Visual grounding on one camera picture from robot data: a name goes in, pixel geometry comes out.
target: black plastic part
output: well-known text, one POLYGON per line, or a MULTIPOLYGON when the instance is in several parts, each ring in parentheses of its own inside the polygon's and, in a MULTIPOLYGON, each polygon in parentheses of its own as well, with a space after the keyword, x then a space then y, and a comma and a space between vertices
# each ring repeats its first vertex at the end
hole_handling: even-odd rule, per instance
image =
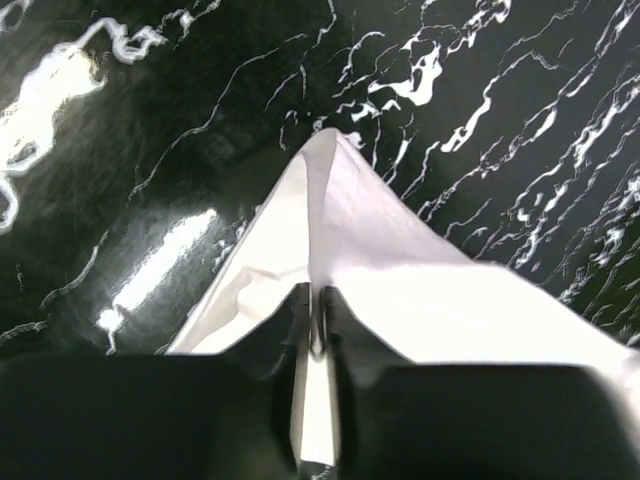
POLYGON ((340 480, 640 478, 621 419, 588 372, 411 365, 338 292, 327 298, 340 480))
POLYGON ((0 478, 298 478, 289 425, 308 298, 296 287, 218 356, 3 364, 0 478))

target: dark glossy surface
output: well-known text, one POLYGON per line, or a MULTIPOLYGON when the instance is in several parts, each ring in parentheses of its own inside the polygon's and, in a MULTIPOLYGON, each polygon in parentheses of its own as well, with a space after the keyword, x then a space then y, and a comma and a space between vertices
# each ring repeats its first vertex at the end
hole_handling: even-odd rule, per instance
POLYGON ((329 126, 469 255, 639 331, 637 0, 12 5, 0 356, 161 351, 329 126))

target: white paper fold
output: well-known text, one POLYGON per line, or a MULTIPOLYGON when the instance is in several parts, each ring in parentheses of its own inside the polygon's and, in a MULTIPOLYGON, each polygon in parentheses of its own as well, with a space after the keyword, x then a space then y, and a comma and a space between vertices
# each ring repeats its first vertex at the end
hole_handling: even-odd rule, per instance
MULTIPOLYGON (((640 390, 634 351, 506 268, 473 262, 438 237, 332 129, 290 162, 168 353, 224 351, 307 281, 335 286, 360 322, 418 364, 584 366, 621 398, 640 390)), ((323 372, 309 375, 316 404, 330 401, 323 372)), ((331 464, 333 432, 322 427, 329 419, 313 418, 314 435, 327 438, 313 458, 303 445, 303 458, 331 464)))

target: black foreground object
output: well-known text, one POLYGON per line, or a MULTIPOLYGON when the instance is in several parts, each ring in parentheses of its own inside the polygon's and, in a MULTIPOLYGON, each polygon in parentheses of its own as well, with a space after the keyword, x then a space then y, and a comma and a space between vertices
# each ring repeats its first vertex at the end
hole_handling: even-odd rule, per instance
POLYGON ((325 295, 337 469, 290 444, 309 290, 221 355, 27 357, 0 368, 0 479, 636 480, 620 419, 580 369, 425 367, 325 295))
POLYGON ((328 289, 340 480, 637 480, 600 385, 578 368, 416 366, 328 289))
POLYGON ((218 356, 6 363, 0 478, 298 478, 289 425, 308 298, 296 287, 218 356))

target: white marble veining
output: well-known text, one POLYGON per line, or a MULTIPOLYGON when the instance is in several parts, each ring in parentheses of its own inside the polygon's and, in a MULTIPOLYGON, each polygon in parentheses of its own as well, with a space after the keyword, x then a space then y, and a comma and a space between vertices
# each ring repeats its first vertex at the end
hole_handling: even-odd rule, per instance
MULTIPOLYGON (((29 28, 38 1, 14 0, 0 10, 0 42, 29 28), (5 20, 14 8, 21 16, 9 26, 5 20)), ((139 68, 154 51, 178 58, 206 40, 198 26, 222 15, 227 1, 176 4, 145 18, 142 27, 94 12, 84 33, 61 40, 42 57, 24 77, 15 102, 0 114, 0 192, 7 204, 0 234, 9 234, 19 215, 13 179, 46 164, 55 146, 55 116, 74 99, 101 95, 110 81, 108 74, 94 76, 89 42, 106 35, 108 53, 123 68, 139 68), (174 27, 181 33, 170 38, 174 27), (68 68, 75 68, 74 82, 64 80, 68 68), (37 129, 25 127, 34 122, 37 129)), ((371 22, 368 29, 367 22, 356 24, 372 15, 361 12, 369 7, 317 2, 322 15, 313 29, 301 28, 225 74, 215 100, 203 106, 204 122, 185 124, 179 135, 166 139, 162 153, 132 183, 127 205, 142 196, 178 145, 216 133, 222 103, 241 77, 256 66, 276 70, 280 77, 259 110, 272 115, 288 95, 298 98, 286 104, 280 124, 274 125, 283 151, 290 151, 288 133, 301 124, 311 123, 315 131, 338 126, 421 219, 438 225, 443 236, 478 260, 500 261, 567 304, 604 275, 599 293, 580 312, 592 321, 603 318, 612 307, 602 298, 612 293, 617 272, 640 255, 640 241, 628 233, 640 216, 640 159, 632 150, 640 125, 640 40, 636 36, 633 49, 621 50, 640 28, 640 1, 548 4, 544 21, 533 29, 517 23, 526 15, 523 10, 534 8, 531 3, 478 0, 459 6, 464 18, 451 4, 405 1, 389 14, 401 19, 401 29, 393 18, 371 22), (601 21, 575 27, 586 16, 601 21), (342 23, 353 24, 350 38, 342 23), (599 30, 591 25, 600 25, 599 30), (280 69, 285 53, 294 58, 280 69), (321 67, 314 63, 317 58, 321 67), (588 112, 586 119, 576 114, 578 108, 588 112), (442 125, 430 124, 432 118, 442 125), (505 188, 499 188, 502 181, 505 188), (464 211, 457 216, 461 205, 464 211)), ((230 45, 242 41, 242 33, 234 35, 230 45)), ((198 50, 203 65, 208 61, 204 51, 221 54, 198 50)), ((42 299, 42 308, 83 282, 105 236, 85 252, 89 260, 73 280, 42 299)), ((228 240, 218 250, 232 246, 228 240)), ((623 290, 632 295, 625 297, 629 303, 618 308, 616 319, 633 318, 640 309, 638 280, 631 279, 623 290)))

